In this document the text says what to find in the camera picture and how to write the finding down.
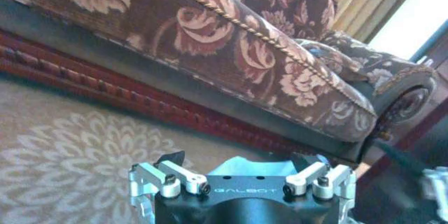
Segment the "metal clamp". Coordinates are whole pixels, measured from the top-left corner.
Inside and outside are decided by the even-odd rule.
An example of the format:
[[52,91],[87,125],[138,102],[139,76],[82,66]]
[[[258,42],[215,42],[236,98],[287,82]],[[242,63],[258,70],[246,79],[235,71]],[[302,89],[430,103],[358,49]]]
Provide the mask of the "metal clamp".
[[207,195],[211,192],[211,185],[204,175],[192,173],[171,161],[163,161],[158,167],[164,173],[176,175],[182,184],[186,185],[187,192],[191,194]]
[[438,201],[438,215],[448,221],[448,167],[436,167],[435,170],[426,169],[423,173],[426,198]]
[[348,211],[355,208],[356,197],[356,174],[346,165],[336,166],[314,181],[315,197],[328,200],[335,194],[340,197],[339,224],[343,224],[348,222]]
[[316,178],[328,171],[328,166],[323,162],[316,162],[308,166],[300,173],[286,177],[283,192],[287,196],[302,196],[307,192],[307,186]]
[[151,194],[154,186],[166,198],[174,198],[180,194],[180,180],[176,176],[167,175],[148,163],[132,165],[128,176],[131,197]]

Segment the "rolled sofa arm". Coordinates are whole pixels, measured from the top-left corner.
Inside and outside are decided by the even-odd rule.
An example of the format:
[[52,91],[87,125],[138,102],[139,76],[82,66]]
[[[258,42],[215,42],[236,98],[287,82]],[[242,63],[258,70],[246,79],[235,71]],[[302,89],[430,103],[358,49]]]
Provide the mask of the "rolled sofa arm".
[[410,119],[420,111],[436,87],[436,71],[376,51],[340,31],[328,32],[322,43],[363,66],[368,81],[350,84],[370,99],[380,116],[375,131],[384,132],[387,125]]

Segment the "red wooden frame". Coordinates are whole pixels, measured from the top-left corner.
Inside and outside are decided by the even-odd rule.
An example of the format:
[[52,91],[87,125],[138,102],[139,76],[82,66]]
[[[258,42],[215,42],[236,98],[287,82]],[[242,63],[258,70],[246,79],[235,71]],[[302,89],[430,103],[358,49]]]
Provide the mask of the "red wooden frame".
[[318,154],[312,147],[2,30],[0,71],[263,151]]

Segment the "floral upholstery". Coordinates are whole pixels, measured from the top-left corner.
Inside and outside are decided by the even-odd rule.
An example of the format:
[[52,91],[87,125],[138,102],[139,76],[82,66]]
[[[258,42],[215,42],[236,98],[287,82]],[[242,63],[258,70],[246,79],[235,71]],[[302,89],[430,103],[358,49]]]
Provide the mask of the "floral upholstery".
[[[20,2],[338,140],[360,142],[372,131],[367,98],[239,0]],[[296,23],[311,24],[303,17]]]
[[336,0],[240,0],[291,38],[320,40],[330,29]]
[[312,40],[295,39],[295,41],[344,81],[366,81],[368,79],[362,63],[352,60],[340,51]]
[[[416,102],[420,105],[414,106],[412,113],[408,111],[407,114],[414,115],[419,111],[435,88],[434,79],[438,74],[432,68],[403,60],[386,52],[376,51],[342,31],[330,31],[322,43],[362,64],[362,71],[368,77],[368,87],[363,85],[366,82],[355,82],[351,85],[368,97],[378,114],[383,114],[391,104],[396,102],[396,99],[416,88],[422,88],[420,94],[424,93],[426,95],[424,97],[422,95],[412,96],[418,99]],[[410,96],[403,97],[410,103]]]

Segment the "beige rug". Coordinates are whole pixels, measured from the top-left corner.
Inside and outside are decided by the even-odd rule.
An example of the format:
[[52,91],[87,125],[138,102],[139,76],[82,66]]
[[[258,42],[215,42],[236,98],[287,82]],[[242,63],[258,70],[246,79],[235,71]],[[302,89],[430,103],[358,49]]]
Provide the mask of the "beige rug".
[[208,173],[234,156],[271,159],[231,142],[0,75],[0,222],[136,223],[127,170],[186,150]]

